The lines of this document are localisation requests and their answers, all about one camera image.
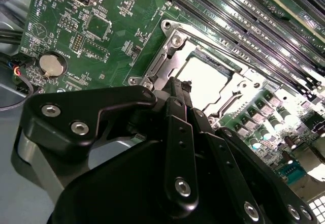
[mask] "solid capacitor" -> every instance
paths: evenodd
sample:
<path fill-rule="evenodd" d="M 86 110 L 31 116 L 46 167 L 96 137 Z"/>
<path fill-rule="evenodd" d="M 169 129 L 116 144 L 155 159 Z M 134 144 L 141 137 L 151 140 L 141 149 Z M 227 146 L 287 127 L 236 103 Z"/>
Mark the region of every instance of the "solid capacitor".
<path fill-rule="evenodd" d="M 260 130 L 260 134 L 262 135 L 264 140 L 269 140 L 270 138 L 272 138 L 272 134 L 266 129 Z"/>
<path fill-rule="evenodd" d="M 251 138 L 249 140 L 249 143 L 253 147 L 253 149 L 258 149 L 262 145 L 256 138 Z"/>

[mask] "motherboard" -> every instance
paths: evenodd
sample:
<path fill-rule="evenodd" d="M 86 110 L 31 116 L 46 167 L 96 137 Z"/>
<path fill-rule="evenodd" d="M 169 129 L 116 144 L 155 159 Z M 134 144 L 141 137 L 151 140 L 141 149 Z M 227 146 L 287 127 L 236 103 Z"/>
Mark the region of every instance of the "motherboard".
<path fill-rule="evenodd" d="M 325 137 L 324 0 L 32 0 L 21 68 L 46 93 L 190 81 L 193 105 L 289 184 Z"/>

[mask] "black metal bracket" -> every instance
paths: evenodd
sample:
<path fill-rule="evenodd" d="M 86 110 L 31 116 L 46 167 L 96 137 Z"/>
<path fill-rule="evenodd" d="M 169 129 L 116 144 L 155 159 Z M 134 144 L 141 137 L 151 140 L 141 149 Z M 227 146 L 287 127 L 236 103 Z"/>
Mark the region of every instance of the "black metal bracket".
<path fill-rule="evenodd" d="M 101 121 L 155 104 L 156 97 L 142 86 L 49 93 L 25 103 L 20 126 L 29 140 L 77 162 L 88 156 L 98 139 Z"/>

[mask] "robotic arm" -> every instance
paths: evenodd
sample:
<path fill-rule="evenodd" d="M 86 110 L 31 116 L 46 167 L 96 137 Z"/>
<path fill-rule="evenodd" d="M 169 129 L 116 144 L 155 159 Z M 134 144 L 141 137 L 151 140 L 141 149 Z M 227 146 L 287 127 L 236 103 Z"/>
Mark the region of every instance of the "robotic arm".
<path fill-rule="evenodd" d="M 192 107 L 190 85 L 105 88 L 30 98 L 12 154 L 16 171 L 47 191 L 65 223 L 317 223 L 228 128 Z M 143 138 L 90 170 L 88 155 Z"/>

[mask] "screw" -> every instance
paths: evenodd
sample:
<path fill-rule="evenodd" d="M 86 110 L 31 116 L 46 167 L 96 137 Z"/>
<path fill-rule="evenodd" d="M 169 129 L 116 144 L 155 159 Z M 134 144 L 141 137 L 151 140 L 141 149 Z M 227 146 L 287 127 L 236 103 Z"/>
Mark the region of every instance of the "screw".
<path fill-rule="evenodd" d="M 299 213 L 295 210 L 292 205 L 288 205 L 288 211 L 296 220 L 300 220 Z"/>
<path fill-rule="evenodd" d="M 190 186 L 184 179 L 181 178 L 176 179 L 175 189 L 180 195 L 184 197 L 188 197 L 191 194 Z"/>
<path fill-rule="evenodd" d="M 143 84 L 144 87 L 146 87 L 147 89 L 151 90 L 152 89 L 152 83 L 149 83 L 149 82 L 144 82 Z"/>
<path fill-rule="evenodd" d="M 78 135 L 85 135 L 89 132 L 89 127 L 87 124 L 81 122 L 81 121 L 76 121 L 72 123 L 71 125 L 71 130 Z"/>
<path fill-rule="evenodd" d="M 48 117 L 57 117 L 58 115 L 61 114 L 61 110 L 60 108 L 58 108 L 57 106 L 54 105 L 45 105 L 42 107 L 42 113 L 45 116 Z"/>
<path fill-rule="evenodd" d="M 249 202 L 245 202 L 244 204 L 244 209 L 246 214 L 253 220 L 253 221 L 258 221 L 259 220 L 259 215 L 257 210 L 250 204 Z"/>
<path fill-rule="evenodd" d="M 229 131 L 229 130 L 225 130 L 224 133 L 228 136 L 228 137 L 232 137 L 233 134 Z"/>
<path fill-rule="evenodd" d="M 172 44 L 174 47 L 178 48 L 182 45 L 182 38 L 179 37 L 178 35 L 175 35 L 173 38 L 172 38 Z"/>
<path fill-rule="evenodd" d="M 130 78 L 128 80 L 128 82 L 129 82 L 130 85 L 136 85 L 137 84 L 137 81 L 134 78 Z"/>
<path fill-rule="evenodd" d="M 199 115 L 200 117 L 203 117 L 204 116 L 204 113 L 200 110 L 197 110 L 196 111 L 197 115 Z"/>
<path fill-rule="evenodd" d="M 311 215 L 303 206 L 301 206 L 300 209 L 301 209 L 301 212 L 305 215 L 305 217 L 307 217 L 308 220 L 312 220 Z"/>

